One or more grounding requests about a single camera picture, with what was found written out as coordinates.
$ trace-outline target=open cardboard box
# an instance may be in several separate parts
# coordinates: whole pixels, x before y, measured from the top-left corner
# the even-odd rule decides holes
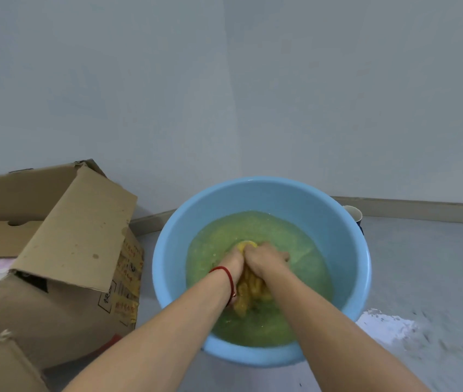
[[[45,390],[42,369],[134,329],[136,202],[93,160],[0,176],[0,390]]]

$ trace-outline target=floor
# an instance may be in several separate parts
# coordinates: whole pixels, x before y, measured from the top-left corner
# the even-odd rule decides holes
[[[433,391],[463,391],[463,224],[366,217],[372,291],[357,322],[398,356]],[[146,251],[138,324],[159,311],[151,276],[158,233],[141,238]],[[61,390],[91,358],[46,372]],[[250,369],[199,353],[180,392],[319,391],[306,363]]]

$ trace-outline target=plastic basin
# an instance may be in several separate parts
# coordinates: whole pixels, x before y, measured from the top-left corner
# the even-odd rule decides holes
[[[358,225],[324,192],[280,177],[226,181],[203,190],[174,212],[157,240],[152,264],[154,289],[162,308],[186,290],[186,255],[196,234],[218,218],[245,210],[280,217],[311,237],[331,274],[333,304],[352,320],[360,316],[371,284],[371,259]],[[231,362],[263,368],[304,360],[297,342],[251,348],[210,334],[203,350]]]

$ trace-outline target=person's left arm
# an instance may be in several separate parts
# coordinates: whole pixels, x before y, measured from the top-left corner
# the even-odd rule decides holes
[[[220,264],[228,268],[235,284],[243,262],[242,254],[234,249]],[[230,295],[226,272],[209,273],[90,363],[64,392],[175,391]]]

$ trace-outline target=cup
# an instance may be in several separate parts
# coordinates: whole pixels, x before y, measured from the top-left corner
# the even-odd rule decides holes
[[[346,211],[350,214],[351,217],[353,217],[353,220],[355,221],[355,223],[357,223],[360,230],[362,231],[362,235],[364,235],[364,230],[360,226],[360,223],[362,221],[362,212],[354,206],[344,205],[342,207],[346,209]]]

